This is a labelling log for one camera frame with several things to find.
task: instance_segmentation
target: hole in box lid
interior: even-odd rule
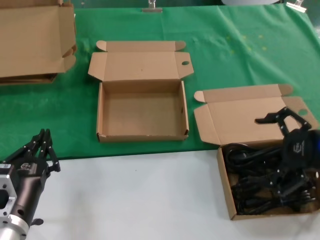
[[[308,113],[307,109],[300,109],[299,112],[298,112],[298,114],[300,116],[305,116],[305,115],[307,115],[307,113]]]

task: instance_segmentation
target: cable bundle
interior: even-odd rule
[[[281,146],[257,149],[230,143],[222,151],[227,173],[238,175],[238,181],[231,186],[231,191],[239,215],[259,215],[279,207],[290,207],[299,212],[301,206],[316,200],[311,194],[311,189],[315,188],[311,180],[302,182],[290,194],[277,194],[280,182],[286,186],[294,185],[296,182],[293,180],[299,174],[288,171],[279,178],[280,182],[270,180],[272,174],[282,173],[279,169],[282,162]]]

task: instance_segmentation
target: cardboard box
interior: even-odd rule
[[[303,117],[312,125],[313,129],[316,129],[319,124],[302,98],[287,96],[292,92],[293,88],[289,84],[197,91],[194,94],[195,99],[206,103],[194,110],[201,140],[221,147],[229,143],[243,143],[256,147],[281,144],[284,136],[277,124],[256,124],[255,119],[264,118],[268,113],[278,112],[285,106],[296,113],[299,113],[300,110],[306,110],[307,114]],[[291,117],[287,117],[285,123],[289,131],[300,128],[299,124]],[[234,174],[227,174],[221,147],[218,149],[217,160],[231,220],[293,214],[290,209],[277,208],[264,215],[237,215],[230,186],[236,184],[238,180]],[[318,203],[311,203],[307,205],[303,213],[311,213],[318,209]]]
[[[0,85],[51,83],[76,62],[73,5],[0,1]]]
[[[89,75],[101,81],[100,142],[184,140],[189,123],[181,78],[194,72],[182,41],[98,41]]]

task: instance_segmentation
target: cardboard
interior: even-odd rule
[[[220,145],[242,143],[256,147],[276,145],[282,142],[283,135],[277,124],[256,124],[256,118],[264,118],[288,106],[294,112],[306,110],[303,117],[316,129],[319,124],[301,97],[287,96],[293,92],[289,84],[270,84],[234,88],[197,91],[194,98],[206,103],[194,110],[196,124],[203,142]],[[300,128],[291,117],[285,119],[289,129]],[[217,160],[223,185],[224,197],[231,220],[252,219],[280,215],[292,215],[290,209],[278,208],[263,215],[237,215],[230,186],[237,180],[227,174],[222,148],[218,149]],[[303,213],[319,209],[319,204],[308,204]]]
[[[184,140],[189,122],[184,82],[194,72],[182,41],[98,41],[88,74],[101,81],[100,142]]]
[[[76,62],[69,3],[2,0],[0,32],[0,84],[50,83]]]

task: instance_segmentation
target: green fabric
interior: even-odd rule
[[[284,5],[76,9],[76,65],[53,84],[0,87],[0,158],[51,130],[60,158],[207,150],[194,109],[197,90],[289,83],[320,119],[320,43],[306,14]],[[183,40],[194,74],[185,78],[185,141],[99,143],[99,82],[88,76],[96,41]]]

